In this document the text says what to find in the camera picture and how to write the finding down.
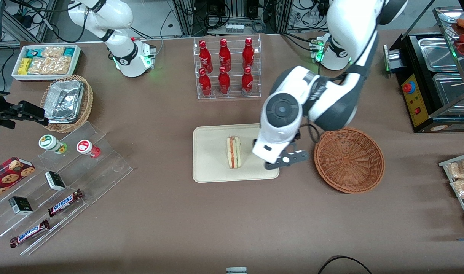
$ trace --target coca-cola bottle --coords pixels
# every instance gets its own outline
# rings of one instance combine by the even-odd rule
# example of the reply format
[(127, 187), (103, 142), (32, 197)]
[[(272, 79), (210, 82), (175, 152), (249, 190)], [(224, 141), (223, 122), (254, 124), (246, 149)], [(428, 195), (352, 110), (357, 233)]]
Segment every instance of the coca-cola bottle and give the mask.
[(244, 67), (244, 70), (246, 67), (250, 67), (252, 69), (254, 66), (254, 49), (252, 48), (252, 38), (250, 37), (246, 38), (246, 46), (242, 52), (242, 59), (242, 67)]
[(220, 67), (220, 75), (218, 75), (218, 82), (220, 83), (220, 92), (224, 95), (230, 93), (230, 76), (228, 76), (225, 66)]
[(232, 60), (230, 58), (230, 49), (227, 46), (227, 39), (220, 39), (220, 66), (225, 66), (225, 70), (230, 71), (232, 69)]
[(250, 74), (250, 67), (244, 69), (244, 75), (242, 75), (242, 94), (249, 96), (252, 93), (252, 81), (254, 78)]
[(211, 64), (210, 51), (206, 48), (205, 41), (201, 40), (198, 44), (200, 45), (200, 62), (202, 67), (206, 70), (206, 73), (211, 73), (213, 65)]
[(211, 82), (208, 75), (206, 75), (206, 71), (204, 68), (200, 68), (198, 71), (200, 73), (200, 78), (198, 81), (200, 82), (200, 88), (202, 90), (203, 96), (210, 97), (211, 96)]

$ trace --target table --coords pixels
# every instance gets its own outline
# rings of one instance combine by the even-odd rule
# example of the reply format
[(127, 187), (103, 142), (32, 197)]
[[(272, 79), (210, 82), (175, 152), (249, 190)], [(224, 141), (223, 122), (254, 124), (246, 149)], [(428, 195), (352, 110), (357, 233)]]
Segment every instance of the table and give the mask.
[[(192, 179), (196, 127), (258, 123), (279, 73), (314, 67), (307, 51), (281, 36), (261, 36), (265, 95), (246, 101), (197, 100), (192, 39), (166, 40), (156, 68), (139, 78), (117, 71), (103, 43), (81, 43), (77, 73), (94, 90), (90, 121), (136, 169), (29, 257), (0, 241), (0, 273), (219, 274), (230, 266), (315, 273), (333, 255), (354, 257), (374, 273), (464, 273), (464, 242), (455, 241), (464, 237), (464, 213), (437, 165), (464, 154), (464, 133), (412, 133), (395, 77), (381, 73), (382, 46), (400, 33), (381, 31), (350, 124), (367, 132), (386, 160), (381, 184), (359, 195), (332, 189), (312, 161), (273, 180)], [(8, 100), (38, 104), (47, 85), (14, 81)], [(46, 133), (28, 121), (2, 129), (0, 163), (40, 154), (37, 140)], [(298, 145), (313, 148), (306, 132)], [(337, 261), (324, 273), (334, 271), (361, 268)]]

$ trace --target sandwich slice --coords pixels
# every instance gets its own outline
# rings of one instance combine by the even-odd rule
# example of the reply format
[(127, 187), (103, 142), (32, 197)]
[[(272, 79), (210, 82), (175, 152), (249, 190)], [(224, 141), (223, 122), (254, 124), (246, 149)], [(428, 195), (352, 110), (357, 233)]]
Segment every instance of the sandwich slice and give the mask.
[(240, 138), (230, 136), (227, 138), (227, 157), (228, 167), (231, 169), (239, 168), (242, 165), (240, 156)]

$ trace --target acrylic display stand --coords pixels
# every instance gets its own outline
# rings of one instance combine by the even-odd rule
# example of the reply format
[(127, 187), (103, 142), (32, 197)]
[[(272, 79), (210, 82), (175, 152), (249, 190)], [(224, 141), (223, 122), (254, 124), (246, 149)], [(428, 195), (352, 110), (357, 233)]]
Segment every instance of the acrylic display stand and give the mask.
[[(37, 156), (31, 161), (36, 168), (35, 172), (0, 196), (0, 240), (7, 244), (7, 248), (10, 248), (11, 238), (23, 234), (47, 219), (51, 226), (49, 231), (41, 232), (12, 248), (20, 255), (30, 255), (133, 170), (126, 160), (112, 149), (104, 136), (105, 134), (91, 123), (84, 123), (79, 129), (61, 139), (68, 145), (66, 153), (59, 155), (45, 151)], [(100, 156), (91, 158), (76, 151), (76, 145), (82, 139), (90, 140), (99, 147)], [(56, 191), (49, 187), (44, 176), (48, 170), (61, 175), (66, 185), (65, 190)], [(84, 197), (62, 212), (49, 217), (48, 209), (76, 189), (81, 189)], [(8, 201), (12, 196), (26, 197), (33, 212), (26, 216), (14, 214)]]
[[(249, 96), (242, 94), (242, 75), (244, 75), (244, 68), (242, 67), (242, 51), (246, 43), (246, 38), (252, 38), (252, 47), (254, 48), (254, 65), (252, 66), (251, 75), (254, 78), (252, 82), (252, 93)], [(252, 97), (261, 97), (261, 37), (259, 35), (250, 36), (227, 36), (227, 45), (230, 49), (230, 55), (232, 60), (232, 69), (228, 72), (230, 76), (230, 93), (223, 95), (220, 92), (220, 85), (218, 83), (218, 75), (220, 74), (220, 60), (218, 59), (218, 52), (220, 51), (220, 37), (202, 37), (195, 38), (193, 42), (193, 58), (195, 65), (195, 78), (196, 78), (196, 90), (198, 99), (247, 99)], [(200, 47), (198, 42), (204, 40), (206, 47), (211, 54), (211, 63), (213, 65), (213, 72), (208, 74), (211, 80), (211, 97), (204, 97), (201, 92), (200, 83), (198, 78), (200, 77), (198, 70), (201, 68), (200, 63)]]

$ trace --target wicker basket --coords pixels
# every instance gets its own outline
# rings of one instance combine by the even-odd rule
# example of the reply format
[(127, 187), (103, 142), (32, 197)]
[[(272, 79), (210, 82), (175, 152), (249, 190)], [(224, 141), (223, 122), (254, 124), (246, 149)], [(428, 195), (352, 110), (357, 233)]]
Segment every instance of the wicker basket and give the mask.
[[(80, 126), (82, 126), (89, 117), (89, 114), (91, 113), (91, 105), (93, 104), (93, 90), (91, 90), (91, 87), (89, 86), (87, 80), (85, 80), (83, 77), (78, 76), (78, 75), (71, 75), (68, 77), (60, 78), (56, 80), (57, 82), (62, 82), (62, 81), (69, 81), (69, 80), (79, 80), (85, 85), (85, 90), (83, 92), (83, 99), (81, 101), (81, 108), (80, 108), (80, 116), (78, 120), (75, 123), (72, 124), (49, 124), (45, 126), (46, 129), (51, 130), (51, 131), (56, 131), (60, 133), (67, 133), (67, 132), (72, 132), (73, 130), (76, 130)], [(49, 92), (49, 86), (46, 89), (46, 92), (44, 92), (44, 96), (42, 97), (41, 104), (40, 106), (44, 106), (44, 102), (46, 101), (46, 97)]]
[(384, 175), (381, 149), (371, 137), (354, 128), (325, 132), (314, 155), (322, 178), (345, 193), (370, 191)]

